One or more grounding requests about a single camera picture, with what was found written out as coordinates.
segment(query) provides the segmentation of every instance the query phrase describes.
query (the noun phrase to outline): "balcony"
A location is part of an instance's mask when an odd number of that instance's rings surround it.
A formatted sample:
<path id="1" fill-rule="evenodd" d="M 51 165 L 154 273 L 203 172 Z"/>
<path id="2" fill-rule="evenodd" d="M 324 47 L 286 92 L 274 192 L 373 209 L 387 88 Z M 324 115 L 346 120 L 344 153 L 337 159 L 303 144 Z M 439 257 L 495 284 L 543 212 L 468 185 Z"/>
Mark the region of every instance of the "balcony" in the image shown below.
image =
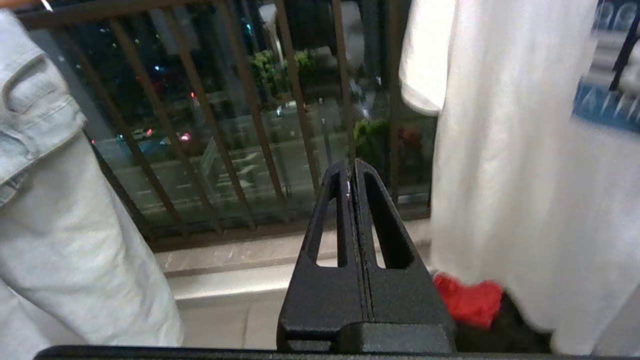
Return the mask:
<path id="1" fill-rule="evenodd" d="M 399 94 L 407 12 L 408 1 L 100 0 L 20 19 L 162 252 L 303 231 L 324 170 L 355 157 L 404 220 L 428 217 L 436 119 Z"/>

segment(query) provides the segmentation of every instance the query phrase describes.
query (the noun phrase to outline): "tile floor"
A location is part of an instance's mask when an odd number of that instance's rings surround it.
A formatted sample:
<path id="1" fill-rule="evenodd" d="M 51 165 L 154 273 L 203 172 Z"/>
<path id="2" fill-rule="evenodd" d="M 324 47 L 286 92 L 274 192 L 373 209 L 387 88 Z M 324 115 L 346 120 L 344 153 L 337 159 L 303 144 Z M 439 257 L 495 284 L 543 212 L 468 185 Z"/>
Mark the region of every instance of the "tile floor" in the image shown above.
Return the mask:
<path id="1" fill-rule="evenodd" d="M 236 303 L 180 306 L 185 347 L 276 349 L 276 325 L 284 297 Z"/>

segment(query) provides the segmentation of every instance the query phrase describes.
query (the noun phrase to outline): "railing bar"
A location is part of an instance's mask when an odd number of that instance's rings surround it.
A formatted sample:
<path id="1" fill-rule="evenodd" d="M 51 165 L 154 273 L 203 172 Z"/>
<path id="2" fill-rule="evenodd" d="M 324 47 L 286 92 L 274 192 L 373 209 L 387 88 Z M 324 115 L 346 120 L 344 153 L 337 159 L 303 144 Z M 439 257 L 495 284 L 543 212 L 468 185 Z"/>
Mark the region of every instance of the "railing bar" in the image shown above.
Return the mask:
<path id="1" fill-rule="evenodd" d="M 100 0 L 89 3 L 70 4 L 55 8 L 54 12 L 45 10 L 23 13 L 18 16 L 29 29 L 57 28 L 145 12 L 164 6 L 176 6 L 192 3 L 194 0 Z"/>
<path id="2" fill-rule="evenodd" d="M 124 186 L 122 186 L 122 184 L 120 183 L 120 180 L 118 180 L 118 176 L 114 174 L 109 164 L 107 164 L 107 161 L 102 157 L 102 154 L 100 153 L 98 148 L 96 148 L 95 145 L 91 145 L 91 147 L 93 149 L 93 153 L 95 154 L 96 159 L 98 160 L 98 165 L 100 165 L 100 169 L 102 170 L 104 177 L 107 179 L 107 181 L 109 181 L 109 184 L 111 185 L 113 190 L 116 192 L 116 194 L 122 201 L 122 204 L 125 206 L 125 208 L 127 208 L 127 211 L 129 211 L 129 213 L 131 214 L 131 217 L 134 223 L 136 224 L 136 226 L 142 230 L 142 234 L 144 235 L 144 237 L 147 239 L 148 242 L 155 241 L 156 237 L 154 236 L 153 231 L 151 230 L 151 225 L 149 224 L 145 216 L 142 214 L 140 209 L 138 209 L 133 199 L 129 196 L 129 194 L 127 193 L 127 190 L 124 188 Z"/>
<path id="3" fill-rule="evenodd" d="M 240 76 L 240 81 L 242 82 L 242 86 L 244 88 L 244 94 L 246 96 L 247 103 L 249 104 L 249 112 L 251 113 L 251 118 L 253 119 L 253 126 L 255 127 L 255 132 L 258 136 L 258 142 L 260 143 L 260 147 L 262 148 L 262 155 L 264 156 L 264 161 L 266 162 L 267 169 L 269 170 L 271 184 L 273 185 L 273 190 L 275 191 L 276 197 L 278 198 L 278 201 L 280 202 L 280 205 L 282 207 L 284 222 L 285 224 L 287 224 L 289 222 L 289 217 L 287 216 L 287 203 L 284 194 L 282 193 L 282 185 L 280 184 L 280 179 L 278 178 L 276 165 L 273 163 L 273 155 L 271 153 L 271 148 L 269 147 L 269 140 L 264 130 L 264 124 L 262 123 L 262 115 L 260 114 L 260 109 L 258 107 L 258 104 L 260 102 L 255 91 L 253 76 L 249 72 L 249 67 L 247 66 L 246 53 L 244 52 L 244 49 L 242 48 L 242 46 L 240 45 L 240 41 L 238 40 L 237 26 L 234 26 L 235 24 L 233 22 L 233 18 L 231 17 L 227 2 L 219 1 L 217 4 L 222 10 L 222 17 L 225 19 L 225 25 L 227 27 L 227 33 L 229 35 L 229 44 L 231 45 L 231 51 L 236 58 L 238 75 Z"/>
<path id="4" fill-rule="evenodd" d="M 111 26 L 111 30 L 113 31 L 114 35 L 118 39 L 120 46 L 122 47 L 122 51 L 127 58 L 127 62 L 129 62 L 129 65 L 133 68 L 136 75 L 140 78 L 140 84 L 142 85 L 147 98 L 151 102 L 151 107 L 158 117 L 158 120 L 160 120 L 160 123 L 162 124 L 164 130 L 167 132 L 167 137 L 169 138 L 172 147 L 174 148 L 178 158 L 180 159 L 182 166 L 184 166 L 187 176 L 191 180 L 191 185 L 196 191 L 198 198 L 200 198 L 202 206 L 209 213 L 209 218 L 211 219 L 214 229 L 220 236 L 222 236 L 223 230 L 220 226 L 220 222 L 218 221 L 216 210 L 209 202 L 207 192 L 204 189 L 199 174 L 196 173 L 195 169 L 193 168 L 193 164 L 191 164 L 191 161 L 184 153 L 182 143 L 178 139 L 178 136 L 175 134 L 175 130 L 171 125 L 168 115 L 166 114 L 162 101 L 156 94 L 153 84 L 151 83 L 151 78 L 149 77 L 147 71 L 145 71 L 144 65 L 142 65 L 142 61 L 140 60 L 140 57 L 138 56 L 137 51 L 133 46 L 133 43 L 131 42 L 131 39 L 117 19 L 110 19 L 109 25 Z"/>
<path id="5" fill-rule="evenodd" d="M 287 13 L 284 6 L 284 0 L 276 0 L 276 13 L 278 16 L 278 24 L 284 42 L 285 56 L 287 58 L 287 72 L 293 87 L 293 98 L 296 100 L 298 111 L 298 120 L 300 122 L 300 131 L 302 132 L 302 140 L 307 153 L 307 161 L 309 164 L 309 172 L 311 173 L 311 181 L 314 186 L 314 192 L 317 194 L 319 184 L 319 172 L 314 156 L 314 145 L 312 143 L 312 132 L 309 128 L 307 114 L 305 112 L 305 102 L 302 97 L 302 89 L 300 88 L 300 79 L 298 78 L 298 66 L 294 57 L 293 42 L 291 41 L 291 32 L 289 31 L 289 23 L 287 21 Z"/>
<path id="6" fill-rule="evenodd" d="M 140 166 L 140 169 L 142 169 L 142 172 L 146 175 L 147 179 L 149 180 L 149 184 L 160 198 L 160 201 L 163 203 L 167 212 L 169 212 L 169 215 L 173 219 L 173 223 L 182 234 L 182 237 L 185 239 L 189 238 L 189 232 L 187 231 L 187 227 L 182 221 L 182 217 L 175 209 L 175 206 L 173 206 L 169 195 L 164 190 L 162 184 L 160 183 L 160 180 L 158 180 L 156 173 L 153 171 L 151 165 L 142 154 L 142 151 L 138 147 L 138 144 L 133 138 L 133 135 L 131 135 L 129 126 L 125 123 L 122 114 L 118 110 L 118 107 L 111 99 L 111 96 L 109 96 L 107 90 L 104 88 L 104 85 L 102 84 L 97 71 L 93 68 L 93 65 L 91 65 L 89 59 L 84 55 L 84 52 L 82 52 L 78 45 L 73 40 L 71 40 L 71 37 L 67 33 L 67 30 L 60 29 L 57 31 L 57 34 L 59 34 L 62 41 L 67 44 L 68 48 L 74 55 L 74 58 L 80 64 L 80 68 L 84 72 L 84 75 L 95 90 L 96 95 L 104 105 L 105 109 L 109 113 L 109 116 L 111 117 L 111 120 L 113 120 L 115 126 L 118 128 L 118 131 L 120 132 L 120 134 L 122 134 L 122 138 L 129 147 L 133 158 Z"/>
<path id="7" fill-rule="evenodd" d="M 347 143 L 349 144 L 349 160 L 353 162 L 356 156 L 356 144 L 353 139 L 353 104 L 351 103 L 351 87 L 349 86 L 349 71 L 347 63 L 347 47 L 344 43 L 344 28 L 342 27 L 342 8 L 340 0 L 332 0 L 333 23 L 335 24 L 335 39 L 338 50 L 338 68 L 340 70 L 340 85 L 342 86 L 342 107 L 344 108 L 344 122 L 347 126 Z"/>
<path id="8" fill-rule="evenodd" d="M 390 147 L 390 187 L 391 199 L 394 204 L 398 202 L 398 133 L 400 128 L 400 111 L 402 99 L 400 97 L 400 81 L 398 69 L 400 68 L 400 11 L 395 1 L 387 1 L 389 16 L 389 92 L 391 100 L 391 114 L 389 116 L 389 147 Z"/>
<path id="9" fill-rule="evenodd" d="M 193 92 L 200 102 L 200 108 L 202 109 L 202 113 L 204 114 L 204 118 L 209 125 L 213 127 L 213 137 L 216 141 L 216 148 L 218 149 L 218 154 L 222 159 L 222 162 L 225 166 L 225 170 L 229 175 L 229 179 L 231 180 L 231 185 L 236 192 L 236 196 L 238 201 L 242 205 L 244 213 L 246 215 L 247 223 L 249 225 L 249 229 L 255 230 L 255 223 L 252 218 L 251 211 L 249 209 L 249 203 L 246 200 L 246 196 L 244 194 L 244 190 L 240 185 L 240 180 L 238 179 L 238 175 L 236 173 L 236 169 L 234 168 L 234 164 L 231 161 L 231 157 L 229 156 L 229 152 L 227 149 L 227 143 L 224 139 L 222 129 L 216 120 L 216 117 L 211 110 L 211 105 L 209 104 L 209 100 L 207 99 L 207 94 L 204 90 L 204 86 L 202 84 L 202 80 L 198 75 L 198 71 L 196 70 L 196 65 L 193 63 L 193 58 L 191 57 L 190 49 L 187 47 L 187 40 L 184 38 L 184 34 L 182 30 L 178 26 L 175 21 L 175 17 L 173 16 L 171 8 L 163 8 L 164 17 L 167 21 L 167 25 L 169 30 L 175 36 L 176 43 L 178 45 L 178 51 L 180 53 L 180 58 L 182 60 L 182 64 L 184 65 L 184 69 L 187 73 L 187 78 L 189 78 L 189 82 L 193 87 Z"/>

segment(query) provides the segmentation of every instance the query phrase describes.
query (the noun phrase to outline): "white cloth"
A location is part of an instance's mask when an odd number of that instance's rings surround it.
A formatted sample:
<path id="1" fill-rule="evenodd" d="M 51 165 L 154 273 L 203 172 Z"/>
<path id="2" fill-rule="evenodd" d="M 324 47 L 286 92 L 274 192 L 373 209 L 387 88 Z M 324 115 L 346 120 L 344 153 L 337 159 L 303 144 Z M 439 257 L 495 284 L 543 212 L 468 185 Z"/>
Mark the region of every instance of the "white cloth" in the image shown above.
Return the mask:
<path id="1" fill-rule="evenodd" d="M 406 102 L 442 109 L 433 264 L 502 283 L 558 352 L 632 355 L 640 137 L 572 117 L 595 11 L 595 0 L 414 0 L 400 77 Z"/>
<path id="2" fill-rule="evenodd" d="M 82 134 L 29 169 L 0 229 L 0 359 L 78 341 L 182 343 L 166 279 Z"/>

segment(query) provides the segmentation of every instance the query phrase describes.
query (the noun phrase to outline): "car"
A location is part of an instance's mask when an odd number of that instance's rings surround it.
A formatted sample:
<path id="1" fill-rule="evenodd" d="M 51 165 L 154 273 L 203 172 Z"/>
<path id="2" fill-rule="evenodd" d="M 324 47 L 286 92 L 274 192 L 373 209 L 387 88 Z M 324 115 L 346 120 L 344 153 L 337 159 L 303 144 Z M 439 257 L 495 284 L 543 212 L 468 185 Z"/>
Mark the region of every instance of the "car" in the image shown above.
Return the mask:
<path id="1" fill-rule="evenodd" d="M 154 130 L 152 128 L 148 128 L 146 130 L 135 129 L 134 131 L 131 132 L 131 136 L 133 136 L 134 140 L 142 140 L 144 138 L 150 137 L 153 133 L 154 133 Z M 123 140 L 123 139 L 124 139 L 124 136 L 122 136 L 122 134 L 119 134 L 118 140 Z"/>
<path id="2" fill-rule="evenodd" d="M 191 142 L 191 134 L 188 132 L 187 133 L 176 132 L 175 136 L 177 136 L 178 140 L 180 140 L 181 142 L 185 142 L 185 143 Z M 160 145 L 169 145 L 169 144 L 171 144 L 171 140 L 169 139 L 169 136 L 166 136 L 162 140 L 160 140 Z"/>
<path id="3" fill-rule="evenodd" d="M 276 115 L 284 116 L 286 114 L 295 113 L 298 110 L 298 105 L 295 100 L 287 101 L 284 105 L 280 105 L 276 108 Z"/>

